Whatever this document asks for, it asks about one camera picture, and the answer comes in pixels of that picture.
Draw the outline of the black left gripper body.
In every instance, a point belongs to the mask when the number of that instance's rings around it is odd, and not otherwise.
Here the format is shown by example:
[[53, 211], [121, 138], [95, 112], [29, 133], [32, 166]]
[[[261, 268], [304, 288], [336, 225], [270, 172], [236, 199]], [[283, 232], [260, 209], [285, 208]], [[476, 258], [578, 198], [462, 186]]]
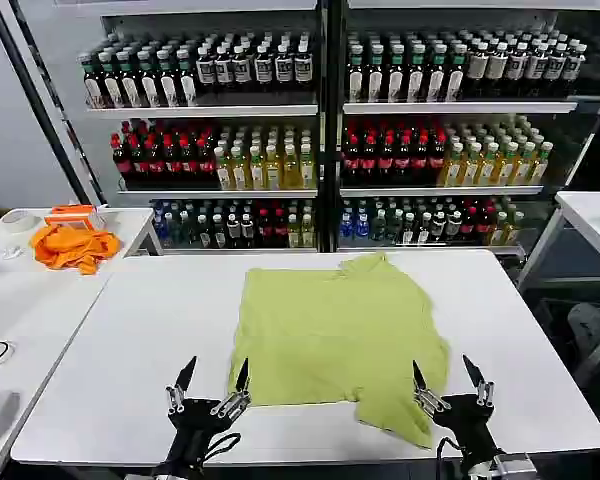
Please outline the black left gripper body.
[[202, 463], [213, 437], [228, 430], [226, 417], [211, 414], [220, 403], [220, 400], [185, 399], [184, 411], [169, 417], [176, 428], [168, 453], [169, 462], [180, 466]]

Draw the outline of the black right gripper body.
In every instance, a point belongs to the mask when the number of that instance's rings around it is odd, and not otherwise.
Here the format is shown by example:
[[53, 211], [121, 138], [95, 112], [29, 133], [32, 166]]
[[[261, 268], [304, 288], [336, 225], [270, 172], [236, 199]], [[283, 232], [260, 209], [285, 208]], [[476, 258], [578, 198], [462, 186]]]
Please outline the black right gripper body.
[[494, 411], [493, 406], [478, 403], [475, 393], [446, 395], [441, 400], [449, 408], [436, 411], [433, 422], [453, 432], [462, 453], [462, 468], [490, 462], [501, 453], [487, 426]]

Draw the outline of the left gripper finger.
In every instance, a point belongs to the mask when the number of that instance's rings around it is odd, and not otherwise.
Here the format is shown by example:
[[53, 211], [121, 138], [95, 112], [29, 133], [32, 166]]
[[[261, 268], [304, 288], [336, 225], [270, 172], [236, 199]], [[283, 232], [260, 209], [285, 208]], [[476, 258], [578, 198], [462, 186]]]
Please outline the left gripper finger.
[[165, 387], [168, 398], [168, 414], [174, 415], [176, 413], [183, 413], [185, 410], [184, 400], [185, 394], [190, 385], [193, 377], [194, 369], [196, 366], [197, 357], [193, 356], [192, 359], [185, 365], [185, 367], [178, 374], [176, 381], [173, 385]]
[[211, 415], [227, 421], [235, 421], [251, 403], [249, 386], [249, 360], [245, 359], [236, 380], [235, 389], [211, 409]]

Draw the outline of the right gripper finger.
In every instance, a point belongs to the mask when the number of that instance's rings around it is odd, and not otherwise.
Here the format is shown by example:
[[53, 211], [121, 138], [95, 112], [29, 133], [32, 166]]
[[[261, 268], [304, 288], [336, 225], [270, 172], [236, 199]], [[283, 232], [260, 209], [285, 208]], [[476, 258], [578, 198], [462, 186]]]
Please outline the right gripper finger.
[[412, 366], [415, 402], [426, 414], [442, 413], [447, 410], [448, 403], [427, 386], [417, 362], [413, 361]]
[[486, 381], [480, 368], [467, 355], [463, 355], [462, 358], [471, 382], [476, 388], [477, 404], [479, 406], [492, 407], [495, 383]]

